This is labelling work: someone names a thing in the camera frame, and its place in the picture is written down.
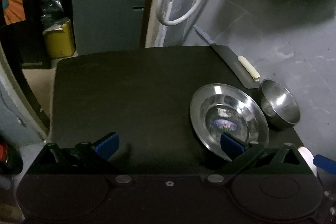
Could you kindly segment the white ceramic bowl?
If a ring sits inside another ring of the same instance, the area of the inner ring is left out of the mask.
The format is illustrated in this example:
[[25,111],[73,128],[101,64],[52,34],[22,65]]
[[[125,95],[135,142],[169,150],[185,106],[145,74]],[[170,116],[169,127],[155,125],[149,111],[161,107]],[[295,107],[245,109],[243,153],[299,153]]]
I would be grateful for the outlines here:
[[317,167],[313,163],[313,160],[314,160],[313,154],[304,146],[299,147],[298,152],[301,154],[303,159],[306,161],[307,165],[309,166],[309,168],[311,169],[315,177],[317,177]]

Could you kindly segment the steel plate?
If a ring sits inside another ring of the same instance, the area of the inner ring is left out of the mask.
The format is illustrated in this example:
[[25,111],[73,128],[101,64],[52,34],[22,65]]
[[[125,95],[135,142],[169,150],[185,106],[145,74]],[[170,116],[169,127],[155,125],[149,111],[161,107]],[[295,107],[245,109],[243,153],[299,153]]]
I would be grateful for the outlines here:
[[209,84],[199,88],[190,103],[190,118],[194,131],[203,145],[226,161],[232,161],[222,151],[222,133],[230,133],[249,143],[269,143],[269,127],[257,103],[238,88],[226,84]]

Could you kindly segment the deep steel bowl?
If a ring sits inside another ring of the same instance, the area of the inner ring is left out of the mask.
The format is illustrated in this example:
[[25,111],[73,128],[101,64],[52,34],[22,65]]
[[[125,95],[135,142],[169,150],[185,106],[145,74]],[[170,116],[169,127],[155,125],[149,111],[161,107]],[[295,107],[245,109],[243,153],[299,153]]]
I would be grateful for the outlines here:
[[299,106],[287,88],[271,79],[264,79],[258,89],[260,107],[266,119],[280,128],[294,127],[299,123]]

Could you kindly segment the black table mat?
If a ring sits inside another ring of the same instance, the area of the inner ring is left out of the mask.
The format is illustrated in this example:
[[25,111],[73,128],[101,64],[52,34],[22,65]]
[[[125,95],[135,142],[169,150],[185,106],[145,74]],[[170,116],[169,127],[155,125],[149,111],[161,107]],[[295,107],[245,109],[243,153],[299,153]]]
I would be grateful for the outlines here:
[[52,139],[70,148],[116,132],[121,153],[133,165],[209,165],[215,155],[197,140],[189,109],[194,93],[215,83],[242,87],[207,47],[64,59],[56,67]]

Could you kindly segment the yellow bucket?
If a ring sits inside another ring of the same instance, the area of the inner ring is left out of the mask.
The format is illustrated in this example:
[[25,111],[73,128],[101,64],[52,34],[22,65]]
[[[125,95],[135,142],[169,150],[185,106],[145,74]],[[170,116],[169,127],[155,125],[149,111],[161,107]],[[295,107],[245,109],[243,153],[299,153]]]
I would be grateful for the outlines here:
[[75,42],[71,21],[68,18],[57,21],[43,31],[49,56],[52,59],[71,57],[75,53]]

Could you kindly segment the black plastic bag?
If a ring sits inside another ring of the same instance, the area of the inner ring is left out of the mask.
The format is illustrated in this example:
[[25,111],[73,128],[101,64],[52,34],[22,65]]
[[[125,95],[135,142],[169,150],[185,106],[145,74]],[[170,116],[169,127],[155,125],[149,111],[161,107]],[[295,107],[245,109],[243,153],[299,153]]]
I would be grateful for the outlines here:
[[41,23],[44,29],[60,22],[64,17],[61,0],[42,0]]

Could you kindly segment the dark grey cabinet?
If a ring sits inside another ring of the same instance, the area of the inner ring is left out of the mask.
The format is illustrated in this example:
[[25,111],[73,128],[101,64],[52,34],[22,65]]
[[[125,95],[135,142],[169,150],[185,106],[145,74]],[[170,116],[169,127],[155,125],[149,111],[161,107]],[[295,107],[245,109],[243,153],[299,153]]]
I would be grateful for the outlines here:
[[78,55],[139,47],[145,0],[72,0]]

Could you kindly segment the white door frame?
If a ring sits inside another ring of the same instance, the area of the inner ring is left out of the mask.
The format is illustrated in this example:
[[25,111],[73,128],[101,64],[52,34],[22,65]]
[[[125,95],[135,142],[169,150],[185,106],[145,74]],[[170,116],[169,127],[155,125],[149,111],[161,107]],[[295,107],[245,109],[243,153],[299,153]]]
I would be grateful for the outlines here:
[[5,88],[8,96],[18,109],[25,126],[30,126],[39,139],[42,141],[51,140],[50,130],[43,124],[41,118],[38,117],[27,97],[18,84],[13,71],[7,61],[3,47],[1,47],[1,84]]

